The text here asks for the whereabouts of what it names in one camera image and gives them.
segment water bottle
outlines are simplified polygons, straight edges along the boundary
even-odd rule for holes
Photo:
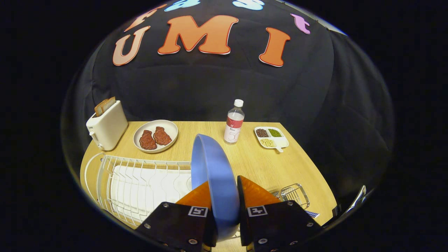
[[[241,110],[243,101],[236,99],[233,105],[235,107],[227,113],[227,123],[224,131],[224,141],[227,143],[236,143],[244,120],[244,112]]]

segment bread slice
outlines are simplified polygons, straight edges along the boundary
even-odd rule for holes
[[[103,104],[106,104],[106,102],[107,102],[108,100],[109,100],[109,99],[105,99],[105,100],[103,100],[102,102],[100,102],[98,105],[95,106],[95,114],[96,114],[97,117],[99,117],[100,115],[102,115],[102,114],[104,113],[104,111],[103,111],[103,109],[101,108],[101,106],[102,106]]]
[[[101,105],[101,110],[104,112],[106,112],[106,110],[108,110],[110,107],[112,107],[112,105],[114,105],[115,103],[115,96],[112,98],[109,98],[106,103],[104,103],[103,105]]]

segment steak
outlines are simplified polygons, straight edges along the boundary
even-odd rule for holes
[[[151,131],[144,130],[142,137],[140,138],[140,146],[145,150],[154,150],[157,148],[157,145],[151,135]]]
[[[172,140],[171,137],[165,132],[163,127],[156,127],[154,132],[154,140],[157,144],[167,145]]]

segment white dish rack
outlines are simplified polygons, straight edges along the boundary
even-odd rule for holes
[[[101,163],[96,174],[96,188],[89,188],[87,171],[98,156]],[[133,228],[141,225],[160,203],[176,203],[192,191],[190,161],[144,160],[100,153],[87,163],[84,179],[92,199]]]

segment table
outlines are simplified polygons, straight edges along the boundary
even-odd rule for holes
[[[221,145],[232,166],[235,179],[238,175],[242,175],[270,192],[299,183],[305,189],[310,201],[310,206],[306,210],[320,213],[315,221],[323,225],[333,217],[332,210],[336,207],[336,200],[330,187],[313,161],[280,123],[244,122],[237,143],[230,145],[223,138],[225,122],[174,122],[179,129],[176,142],[169,149],[153,154],[144,153],[134,146],[134,133],[145,123],[147,122],[129,122],[117,146],[111,151],[101,151],[93,141],[90,143],[81,164],[80,176],[84,191],[86,191],[84,172],[87,162],[98,153],[146,160],[190,161],[194,138],[197,134],[203,134],[214,138]],[[254,132],[257,126],[279,128],[288,139],[289,146],[283,149],[283,153],[263,148]],[[96,187],[99,164],[100,161],[94,159],[89,165],[87,173],[89,188]],[[91,190],[91,193],[96,198],[96,191]],[[213,251],[245,252],[246,250],[241,247],[240,239],[235,238],[217,243]]]

